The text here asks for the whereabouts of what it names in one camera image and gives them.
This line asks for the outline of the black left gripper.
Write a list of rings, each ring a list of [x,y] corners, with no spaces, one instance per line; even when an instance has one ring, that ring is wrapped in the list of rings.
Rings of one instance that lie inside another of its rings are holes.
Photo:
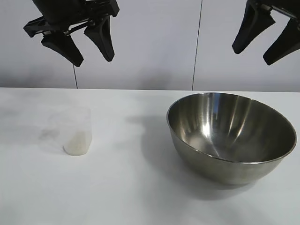
[[[116,17],[120,11],[115,0],[34,0],[41,17],[29,21],[25,32],[32,38],[46,31],[68,32],[70,26],[85,23],[87,36],[100,50],[106,61],[115,56],[110,33],[110,16]],[[55,32],[44,35],[41,44],[79,67],[83,56],[71,36]]]

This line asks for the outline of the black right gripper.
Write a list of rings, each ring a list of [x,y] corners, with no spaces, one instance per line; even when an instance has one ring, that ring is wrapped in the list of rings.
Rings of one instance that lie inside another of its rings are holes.
[[[264,30],[275,24],[271,11],[275,10],[292,19],[277,40],[263,55],[267,65],[300,49],[300,0],[248,0],[238,34],[232,44],[235,54],[242,53]]]

